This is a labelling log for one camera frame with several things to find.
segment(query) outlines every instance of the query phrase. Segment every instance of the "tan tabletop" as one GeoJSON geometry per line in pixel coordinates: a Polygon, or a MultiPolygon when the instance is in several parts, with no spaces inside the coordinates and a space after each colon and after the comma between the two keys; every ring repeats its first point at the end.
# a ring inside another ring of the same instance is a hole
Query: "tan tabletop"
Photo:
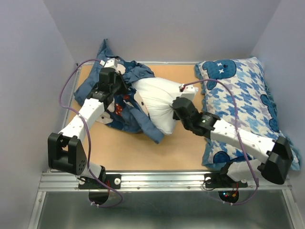
{"type": "MultiPolygon", "coordinates": [[[[188,83],[197,78],[194,65],[150,65],[156,77],[179,83],[188,83]]],[[[77,88],[88,77],[91,65],[81,69],[77,88]]],[[[203,96],[200,84],[194,104],[202,109],[203,96]]],[[[80,109],[74,100],[73,108],[80,109]]],[[[196,170],[207,169],[201,165],[206,141],[184,129],[178,122],[172,135],[165,136],[160,144],[154,143],[144,134],[131,134],[95,122],[90,130],[92,140],[91,161],[103,165],[106,170],[196,170]]],[[[88,141],[84,142],[88,151],[88,141]]]]}

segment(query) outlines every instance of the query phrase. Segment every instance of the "purple cable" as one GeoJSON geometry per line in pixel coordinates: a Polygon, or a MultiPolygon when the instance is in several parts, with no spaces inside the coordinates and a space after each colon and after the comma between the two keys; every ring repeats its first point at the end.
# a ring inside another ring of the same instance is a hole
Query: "purple cable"
{"type": "Polygon", "coordinates": [[[90,60],[86,60],[86,61],[80,63],[80,64],[77,66],[77,68],[76,68],[76,69],[72,72],[72,74],[69,76],[69,78],[67,79],[66,83],[64,84],[64,86],[63,86],[63,88],[62,88],[62,90],[61,90],[61,93],[60,93],[60,95],[59,95],[59,104],[61,105],[61,107],[66,108],[66,109],[68,109],[68,110],[73,111],[74,113],[76,113],[76,114],[79,116],[79,118],[82,120],[82,122],[84,123],[84,127],[85,127],[85,130],[86,130],[86,133],[87,133],[87,137],[88,137],[88,146],[89,146],[89,149],[88,149],[88,160],[87,160],[87,168],[88,168],[88,171],[90,172],[90,174],[92,175],[92,177],[93,177],[99,184],[101,184],[101,185],[103,185],[105,188],[107,188],[107,189],[109,189],[109,190],[111,190],[111,191],[117,193],[117,194],[121,197],[121,199],[120,199],[119,202],[117,202],[117,203],[115,203],[115,204],[113,204],[113,205],[109,205],[109,206],[97,205],[97,204],[95,204],[95,203],[93,203],[93,202],[92,202],[91,204],[93,204],[93,205],[95,205],[95,206],[97,206],[97,207],[100,207],[100,208],[110,208],[110,207],[114,207],[114,206],[119,205],[119,204],[124,200],[124,197],[123,197],[123,195],[122,195],[120,192],[118,192],[118,191],[115,190],[114,188],[109,187],[109,186],[107,186],[106,184],[104,184],[103,182],[101,182],[101,181],[95,176],[95,174],[91,171],[91,169],[90,169],[91,137],[90,137],[89,127],[88,127],[88,125],[87,125],[87,123],[86,123],[86,120],[80,115],[80,113],[79,113],[77,110],[73,109],[72,107],[65,106],[64,104],[62,104],[62,101],[61,101],[62,93],[63,93],[64,89],[66,88],[66,86],[67,86],[69,80],[74,76],[74,74],[75,74],[76,71],[79,69],[79,67],[81,67],[84,63],[89,62],[89,61],[98,61],[98,62],[100,62],[100,60],[90,59],[90,60]]]}
{"type": "Polygon", "coordinates": [[[242,139],[241,139],[241,137],[240,137],[240,134],[239,134],[239,132],[238,132],[238,124],[237,124],[237,120],[238,120],[238,110],[237,110],[236,101],[235,101],[234,95],[233,95],[233,93],[230,91],[230,89],[229,89],[226,85],[224,85],[222,82],[220,82],[220,81],[218,81],[218,80],[214,80],[214,79],[203,79],[203,80],[198,80],[198,81],[195,81],[195,82],[191,82],[191,83],[186,83],[186,84],[184,84],[184,88],[185,88],[186,86],[189,86],[189,85],[192,85],[192,84],[195,84],[195,83],[202,83],[202,82],[205,82],[205,81],[214,81],[214,82],[217,82],[217,83],[221,84],[221,85],[229,92],[229,94],[230,94],[230,96],[232,97],[232,100],[233,100],[233,104],[234,104],[234,108],[235,108],[235,124],[234,124],[234,126],[235,126],[235,130],[236,130],[236,132],[237,132],[238,141],[239,141],[240,147],[241,147],[241,149],[242,149],[242,152],[243,152],[243,154],[244,154],[244,158],[245,158],[245,160],[246,160],[246,162],[247,162],[247,165],[249,166],[250,172],[251,172],[251,174],[252,174],[252,176],[253,176],[254,182],[255,182],[255,184],[256,184],[256,188],[255,188],[254,193],[253,193],[248,199],[246,199],[246,200],[244,200],[244,201],[242,201],[242,202],[240,202],[240,203],[235,203],[235,204],[233,204],[233,205],[241,205],[241,204],[244,204],[244,203],[248,202],[249,200],[251,200],[251,199],[256,195],[257,189],[258,189],[258,187],[259,187],[259,182],[258,182],[258,178],[256,177],[256,175],[255,175],[255,173],[254,173],[254,171],[253,171],[253,169],[252,169],[252,166],[251,166],[251,164],[250,164],[250,161],[249,161],[249,159],[248,159],[248,157],[247,157],[247,153],[246,153],[244,144],[243,144],[242,139]]]}

